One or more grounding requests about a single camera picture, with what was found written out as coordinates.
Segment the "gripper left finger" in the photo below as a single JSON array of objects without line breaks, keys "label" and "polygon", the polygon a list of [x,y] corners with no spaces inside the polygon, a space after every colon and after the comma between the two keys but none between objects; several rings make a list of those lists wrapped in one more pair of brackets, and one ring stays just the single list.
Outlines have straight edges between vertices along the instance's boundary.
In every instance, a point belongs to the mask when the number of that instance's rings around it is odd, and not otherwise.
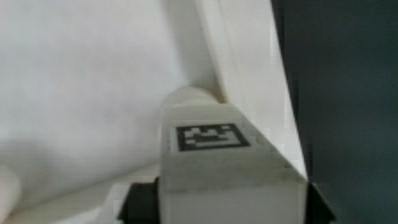
[{"label": "gripper left finger", "polygon": [[134,183],[130,186],[118,216],[118,221],[123,224],[161,224],[157,180],[148,183]]}]

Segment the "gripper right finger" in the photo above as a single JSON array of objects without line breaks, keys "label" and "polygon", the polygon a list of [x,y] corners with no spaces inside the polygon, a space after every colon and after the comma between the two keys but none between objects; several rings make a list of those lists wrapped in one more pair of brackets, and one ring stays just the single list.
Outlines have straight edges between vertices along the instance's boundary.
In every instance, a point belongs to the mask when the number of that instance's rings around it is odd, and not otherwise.
[{"label": "gripper right finger", "polygon": [[333,224],[337,216],[315,185],[308,187],[305,224]]}]

